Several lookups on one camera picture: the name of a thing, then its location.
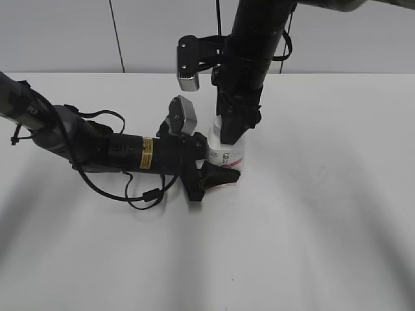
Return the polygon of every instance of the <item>cylindrical bottle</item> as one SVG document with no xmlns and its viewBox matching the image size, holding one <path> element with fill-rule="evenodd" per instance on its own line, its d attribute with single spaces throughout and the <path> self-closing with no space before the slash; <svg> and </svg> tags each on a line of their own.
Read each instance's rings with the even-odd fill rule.
<svg viewBox="0 0 415 311">
<path fill-rule="evenodd" d="M 217 116 L 207 136 L 207 160 L 219 167 L 241 171 L 245 152 L 245 141 L 242 136 L 235 144 L 220 143 L 221 117 Z"/>
</svg>

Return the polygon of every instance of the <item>black clamp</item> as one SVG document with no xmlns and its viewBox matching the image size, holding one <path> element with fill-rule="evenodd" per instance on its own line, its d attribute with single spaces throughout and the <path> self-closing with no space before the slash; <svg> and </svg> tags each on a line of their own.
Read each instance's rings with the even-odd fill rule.
<svg viewBox="0 0 415 311">
<path fill-rule="evenodd" d="M 213 66 L 226 63 L 222 54 L 225 36 L 196 38 L 182 37 L 177 46 L 177 79 L 182 91 L 199 89 L 198 73 Z"/>
</svg>

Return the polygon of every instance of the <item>robotic arm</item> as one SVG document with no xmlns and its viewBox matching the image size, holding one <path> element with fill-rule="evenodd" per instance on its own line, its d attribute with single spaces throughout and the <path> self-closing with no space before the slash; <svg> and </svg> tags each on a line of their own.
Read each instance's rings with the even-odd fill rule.
<svg viewBox="0 0 415 311">
<path fill-rule="evenodd" d="M 415 0 L 376 0 L 415 9 Z M 198 89 L 197 72 L 213 67 L 217 87 L 217 115 L 221 115 L 220 141 L 235 144 L 261 120 L 263 82 L 296 4 L 349 12 L 366 0 L 240 0 L 229 36 L 196 39 L 186 36 L 177 47 L 177 77 L 183 91 Z"/>
<path fill-rule="evenodd" d="M 415 8 L 415 0 L 380 0 L 407 8 Z M 235 23 L 229 36 L 196 38 L 186 36 L 177 46 L 177 77 L 181 89 L 196 91 L 198 72 L 213 68 L 211 81 L 217 87 L 217 115 L 221 116 L 220 141 L 235 144 L 249 128 L 261 120 L 259 112 L 263 82 L 276 58 L 274 53 L 283 36 L 289 15 L 296 3 L 321 6 L 348 12 L 365 0 L 240 0 Z M 0 117 L 17 124 L 12 144 L 19 141 L 24 126 L 39 147 L 63 157 L 79 172 L 96 192 L 113 200 L 159 203 L 176 179 L 184 184 L 189 200 L 201 201 L 205 190 L 224 183 L 236 182 L 240 172 L 204 161 L 197 169 L 196 161 L 207 156 L 207 141 L 194 133 L 196 114 L 190 101 L 175 97 L 169 114 L 162 122 L 157 138 L 114 133 L 111 128 L 93 121 L 93 116 L 113 111 L 80 113 L 73 106 L 52 106 L 27 82 L 16 82 L 0 73 Z M 160 174 L 162 187 L 145 192 L 141 197 L 114 196 L 96 187 L 86 172 L 145 172 Z M 173 178 L 165 184 L 165 175 Z"/>
</svg>

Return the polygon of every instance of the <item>black cable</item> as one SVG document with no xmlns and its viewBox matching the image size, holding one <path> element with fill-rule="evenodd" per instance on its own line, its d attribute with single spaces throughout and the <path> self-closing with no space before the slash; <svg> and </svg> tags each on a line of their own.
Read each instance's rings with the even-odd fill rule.
<svg viewBox="0 0 415 311">
<path fill-rule="evenodd" d="M 93 113 L 83 113 L 83 112 L 79 112 L 79 109 L 72 106 L 72 105 L 64 105 L 64 107 L 66 107 L 67 109 L 71 110 L 73 113 L 76 113 L 78 116 L 80 116 L 81 118 L 84 119 L 93 119 L 98 117 L 99 115 L 113 115 L 114 117 L 117 117 L 118 119 L 122 120 L 123 122 L 123 128 L 121 129 L 121 131 L 119 132 L 120 134 L 124 133 L 125 130 L 125 119 L 122 115 L 120 115 L 119 113 L 112 111 L 112 110 L 100 110 L 97 112 L 93 112 Z"/>
<path fill-rule="evenodd" d="M 144 198 L 142 196 L 138 197 L 138 198 L 124 198 L 122 196 L 114 196 L 113 194 L 107 193 L 103 190 L 101 190 L 100 188 L 98 188 L 96 185 L 94 185 L 94 183 L 87 177 L 87 175 L 84 172 L 84 169 L 82 168 L 82 166 L 80 165 L 80 163 L 78 162 L 77 159 L 77 155 L 74 151 L 73 145 L 67 135 L 65 126 L 59 116 L 59 113 L 55 110 L 55 108 L 53 107 L 53 105 L 45 98 L 43 97 L 41 94 L 39 94 L 38 92 L 36 92 L 35 90 L 31 90 L 33 92 L 33 94 L 35 95 L 35 97 L 37 97 L 39 100 L 42 101 L 42 103 L 47 107 L 47 109 L 49 110 L 49 112 L 51 113 L 51 115 L 54 117 L 54 119 L 56 120 L 56 123 L 59 127 L 59 130 L 62 134 L 62 137 L 64 138 L 64 142 L 67 146 L 67 149 L 69 151 L 69 155 L 71 156 L 71 161 L 73 166 L 78 170 L 78 173 L 80 174 L 80 176 L 82 177 L 82 179 L 85 181 L 85 183 L 92 189 L 94 190 L 96 193 L 100 194 L 101 196 L 105 196 L 109 199 L 113 199 L 115 201 L 120 201 L 120 202 L 138 202 L 138 201 L 143 201 Z"/>
<path fill-rule="evenodd" d="M 124 195 L 125 195 L 125 198 L 127 199 L 128 204 L 132 208 L 137 209 L 139 211 L 146 211 L 147 209 L 151 209 L 152 207 L 156 206 L 157 204 L 159 204 L 163 200 L 164 192 L 165 192 L 165 190 L 163 190 L 163 189 L 165 189 L 165 184 L 166 184 L 166 176 L 164 175 L 164 173 L 160 174 L 162 194 L 153 204 L 151 204 L 150 206 L 147 206 L 147 207 L 137 207 L 132 203 L 132 201 L 128 197 L 128 186 L 130 186 L 131 181 L 133 180 L 134 177 L 129 172 L 123 172 L 123 174 L 125 174 L 127 176 L 130 176 L 130 180 L 128 180 L 128 183 L 126 184 L 125 189 L 124 189 Z"/>
<path fill-rule="evenodd" d="M 293 17 L 293 15 L 294 15 L 294 11 L 292 11 L 291 12 L 291 15 L 290 15 L 290 21 L 289 21 L 289 24 L 288 24 L 288 31 L 287 31 L 287 34 L 288 35 L 290 35 L 291 23 L 292 23 L 292 17 Z M 285 50 L 287 50 L 287 40 L 285 40 L 284 53 L 283 53 L 283 55 L 285 55 Z M 281 62 L 281 65 L 279 67 L 279 73 L 282 73 L 282 71 L 283 71 L 283 65 L 284 65 L 284 60 Z"/>
<path fill-rule="evenodd" d="M 111 2 L 111 0 L 108 0 L 108 2 L 110 3 L 111 15 L 112 15 L 112 23 L 114 25 L 115 38 L 117 39 L 118 53 L 119 53 L 119 57 L 121 59 L 121 67 L 123 68 L 123 73 L 125 73 L 123 54 L 121 53 L 121 46 L 119 44 L 118 30 L 117 30 L 117 24 L 115 23 L 114 10 L 112 8 L 112 2 Z"/>
<path fill-rule="evenodd" d="M 222 35 L 222 21 L 220 20 L 220 0 L 216 0 L 216 18 L 218 21 L 218 36 Z"/>
</svg>

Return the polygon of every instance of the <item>black wire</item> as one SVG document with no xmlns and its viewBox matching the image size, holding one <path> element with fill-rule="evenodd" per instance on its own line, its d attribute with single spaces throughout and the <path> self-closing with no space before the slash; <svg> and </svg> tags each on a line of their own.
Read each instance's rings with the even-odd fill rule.
<svg viewBox="0 0 415 311">
<path fill-rule="evenodd" d="M 289 21 L 289 24 L 288 24 L 288 31 L 287 31 L 287 34 L 288 35 L 290 34 L 290 29 L 291 29 L 291 23 L 292 23 L 292 17 L 293 17 L 293 15 L 294 15 L 294 12 L 291 12 L 290 21 Z M 284 45 L 284 53 L 283 53 L 283 55 L 285 55 L 285 50 L 287 50 L 287 42 L 285 42 L 285 45 Z M 283 65 L 284 65 L 284 61 L 281 62 L 281 65 L 279 67 L 279 73 L 282 73 L 282 71 L 283 71 Z"/>
<path fill-rule="evenodd" d="M 94 183 L 87 177 L 87 175 L 84 172 L 84 169 L 82 168 L 82 166 L 80 165 L 80 163 L 78 162 L 76 153 L 73 149 L 73 145 L 67 135 L 65 126 L 62 122 L 62 119 L 59 116 L 59 113 L 55 110 L 55 108 L 53 107 L 53 105 L 45 98 L 43 97 L 41 94 L 39 94 L 38 92 L 36 92 L 35 90 L 32 89 L 32 92 L 34 93 L 34 95 L 40 99 L 42 101 L 43 104 L 45 104 L 45 106 L 47 107 L 47 109 L 49 110 L 49 112 L 51 113 L 51 115 L 54 117 L 54 119 L 56 120 L 56 123 L 59 127 L 59 130 L 62 134 L 62 137 L 64 138 L 64 142 L 67 146 L 67 149 L 69 151 L 69 155 L 71 156 L 71 161 L 73 166 L 78 170 L 78 173 L 80 174 L 80 176 L 82 177 L 82 179 L 85 181 L 85 183 L 92 189 L 94 190 L 96 193 L 100 194 L 101 196 L 105 196 L 109 199 L 113 199 L 115 201 L 120 201 L 120 202 L 138 202 L 138 201 L 143 201 L 144 198 L 142 196 L 138 197 L 138 198 L 124 198 L 122 196 L 114 196 L 113 194 L 107 193 L 103 190 L 101 190 L 100 188 L 98 188 L 96 185 L 94 185 Z"/>
<path fill-rule="evenodd" d="M 153 203 L 153 204 L 151 204 L 150 206 L 147 206 L 147 207 L 137 207 L 137 206 L 135 206 L 133 203 L 132 203 L 132 201 L 130 200 L 130 198 L 128 197 L 128 187 L 130 186 L 130 184 L 131 184 L 131 181 L 133 180 L 133 175 L 131 174 L 131 173 L 129 173 L 129 172 L 123 172 L 123 174 L 125 174 L 125 175 L 127 175 L 127 176 L 130 176 L 130 180 L 128 180 L 128 183 L 126 184 L 126 186 L 125 186 L 125 189 L 124 189 L 124 195 L 125 195 L 125 198 L 127 199 L 127 202 L 128 202 L 128 204 L 132 207 L 132 208 L 134 208 L 134 209 L 137 209 L 137 210 L 139 210 L 139 211 L 146 211 L 147 209 L 151 209 L 152 207 L 154 207 L 154 206 L 156 206 L 159 202 L 155 202 L 155 203 Z M 161 173 L 160 174 L 160 178 L 161 178 L 161 187 L 162 187 L 162 189 L 165 189 L 165 184 L 166 184 L 166 176 L 163 174 L 163 173 Z"/>
<path fill-rule="evenodd" d="M 220 20 L 220 0 L 216 0 L 216 18 L 218 21 L 218 36 L 222 35 L 222 21 Z"/>
<path fill-rule="evenodd" d="M 112 15 L 112 23 L 114 25 L 115 38 L 117 39 L 118 53 L 119 53 L 119 57 L 121 59 L 121 67 L 123 68 L 123 73 L 125 73 L 123 54 L 121 53 L 121 46 L 119 44 L 118 30 L 117 30 L 117 24 L 115 23 L 114 10 L 112 8 L 112 2 L 111 2 L 111 0 L 108 0 L 108 2 L 110 3 L 111 15 Z"/>
</svg>

